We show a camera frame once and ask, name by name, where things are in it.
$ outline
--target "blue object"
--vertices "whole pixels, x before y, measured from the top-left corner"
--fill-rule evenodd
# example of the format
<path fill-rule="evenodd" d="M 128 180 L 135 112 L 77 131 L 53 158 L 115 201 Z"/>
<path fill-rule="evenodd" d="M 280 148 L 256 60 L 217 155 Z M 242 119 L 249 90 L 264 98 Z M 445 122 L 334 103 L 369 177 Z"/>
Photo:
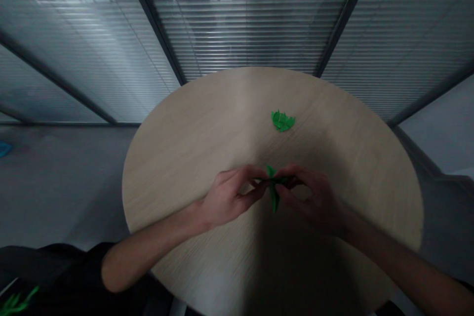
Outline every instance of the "blue object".
<path fill-rule="evenodd" d="M 6 142 L 0 141 L 0 158 L 6 156 L 13 147 Z"/>

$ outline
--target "forearm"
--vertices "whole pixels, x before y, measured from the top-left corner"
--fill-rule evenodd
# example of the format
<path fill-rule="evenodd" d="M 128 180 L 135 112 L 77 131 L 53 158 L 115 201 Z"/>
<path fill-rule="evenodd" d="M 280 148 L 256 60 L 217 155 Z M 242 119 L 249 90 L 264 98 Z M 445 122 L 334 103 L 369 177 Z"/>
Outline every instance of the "forearm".
<path fill-rule="evenodd" d="M 102 280 L 111 292 L 136 283 L 157 261 L 184 241 L 210 229 L 200 213 L 202 200 L 116 244 L 102 263 Z"/>
<path fill-rule="evenodd" d="M 343 239 L 374 261 L 427 315 L 474 315 L 474 296 L 467 289 L 354 213 L 348 213 Z"/>

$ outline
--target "table top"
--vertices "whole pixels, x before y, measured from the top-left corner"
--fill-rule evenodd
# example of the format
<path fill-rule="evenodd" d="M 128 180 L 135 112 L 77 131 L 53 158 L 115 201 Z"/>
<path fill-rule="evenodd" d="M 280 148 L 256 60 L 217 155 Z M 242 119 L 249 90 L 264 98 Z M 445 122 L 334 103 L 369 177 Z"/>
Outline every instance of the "table top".
<path fill-rule="evenodd" d="M 296 118 L 289 131 L 275 130 L 276 110 Z M 204 197 L 218 172 L 246 163 L 323 171 L 353 209 L 411 249 L 420 247 L 418 180 L 385 123 L 324 80 L 262 67 L 192 81 L 148 115 L 123 172 L 130 231 Z M 273 213 L 268 191 L 235 221 L 183 243 L 152 271 L 208 316 L 363 314 L 395 289 L 363 254 L 319 236 L 284 204 Z"/>

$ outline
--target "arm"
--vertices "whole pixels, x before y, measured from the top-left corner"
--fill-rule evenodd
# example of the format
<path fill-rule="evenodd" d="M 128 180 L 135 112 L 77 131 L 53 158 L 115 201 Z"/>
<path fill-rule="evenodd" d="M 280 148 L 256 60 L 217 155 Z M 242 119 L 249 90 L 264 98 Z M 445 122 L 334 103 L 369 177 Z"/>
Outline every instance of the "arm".
<path fill-rule="evenodd" d="M 275 176 L 295 176 L 286 186 L 277 185 L 281 199 L 321 232 L 364 253 L 426 314 L 474 315 L 474 296 L 467 289 L 344 206 L 323 173 L 291 165 Z M 312 196 L 298 200 L 290 191 L 298 184 L 307 185 Z"/>
<path fill-rule="evenodd" d="M 161 257 L 184 241 L 247 211 L 268 186 L 268 182 L 255 184 L 252 178 L 268 179 L 268 175 L 252 165 L 221 172 L 204 199 L 116 244 L 102 262 L 105 287 L 115 293 L 128 289 Z M 255 189 L 240 195 L 239 189 L 249 181 Z"/>

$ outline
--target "hand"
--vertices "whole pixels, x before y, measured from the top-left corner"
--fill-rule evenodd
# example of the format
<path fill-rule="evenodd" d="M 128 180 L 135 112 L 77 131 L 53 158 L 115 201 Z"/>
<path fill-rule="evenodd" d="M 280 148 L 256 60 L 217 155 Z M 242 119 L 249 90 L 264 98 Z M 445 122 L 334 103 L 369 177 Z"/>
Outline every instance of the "hand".
<path fill-rule="evenodd" d="M 257 184 L 254 178 L 268 179 L 269 177 L 263 169 L 254 165 L 245 165 L 217 174 L 211 190 L 201 205 L 203 216 L 211 227 L 231 222 L 263 196 L 270 183 L 262 181 Z M 238 191 L 246 182 L 255 188 L 241 195 Z"/>
<path fill-rule="evenodd" d="M 283 202 L 324 234 L 343 237 L 347 230 L 347 208 L 335 197 L 328 177 L 321 172 L 310 171 L 298 165 L 280 169 L 275 177 L 289 177 L 285 186 L 276 185 Z M 311 189 L 311 196 L 298 200 L 290 189 L 304 184 Z"/>

